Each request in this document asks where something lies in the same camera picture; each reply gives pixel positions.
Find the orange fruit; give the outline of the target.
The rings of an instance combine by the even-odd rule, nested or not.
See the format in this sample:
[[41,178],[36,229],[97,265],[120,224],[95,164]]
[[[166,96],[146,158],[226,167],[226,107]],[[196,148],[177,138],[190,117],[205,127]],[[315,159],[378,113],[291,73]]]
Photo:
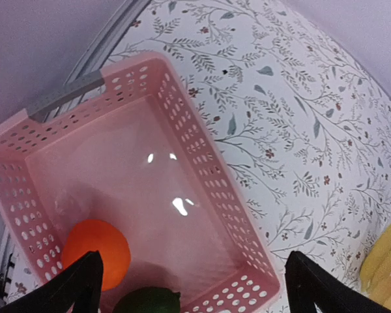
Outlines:
[[63,267],[66,269],[88,252],[99,252],[102,258],[102,291],[116,288],[125,278],[132,259],[123,233],[103,220],[87,219],[77,223],[63,247]]

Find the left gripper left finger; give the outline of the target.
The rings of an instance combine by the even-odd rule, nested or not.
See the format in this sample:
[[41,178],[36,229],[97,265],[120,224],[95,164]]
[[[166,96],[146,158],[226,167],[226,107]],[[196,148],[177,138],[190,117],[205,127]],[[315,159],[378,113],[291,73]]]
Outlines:
[[0,308],[0,312],[98,312],[103,271],[100,253],[87,252],[51,281]]

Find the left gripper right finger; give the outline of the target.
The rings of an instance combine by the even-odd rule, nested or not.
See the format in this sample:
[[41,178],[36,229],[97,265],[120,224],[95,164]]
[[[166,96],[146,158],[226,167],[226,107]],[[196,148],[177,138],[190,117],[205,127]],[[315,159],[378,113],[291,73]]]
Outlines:
[[390,312],[342,284],[300,251],[285,263],[285,285],[291,312]]

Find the yellow banana bunch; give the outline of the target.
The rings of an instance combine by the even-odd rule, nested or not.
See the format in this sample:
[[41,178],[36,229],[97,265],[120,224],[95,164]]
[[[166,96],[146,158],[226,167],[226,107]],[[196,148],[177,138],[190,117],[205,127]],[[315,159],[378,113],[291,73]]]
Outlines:
[[375,242],[360,269],[361,291],[391,310],[391,224]]

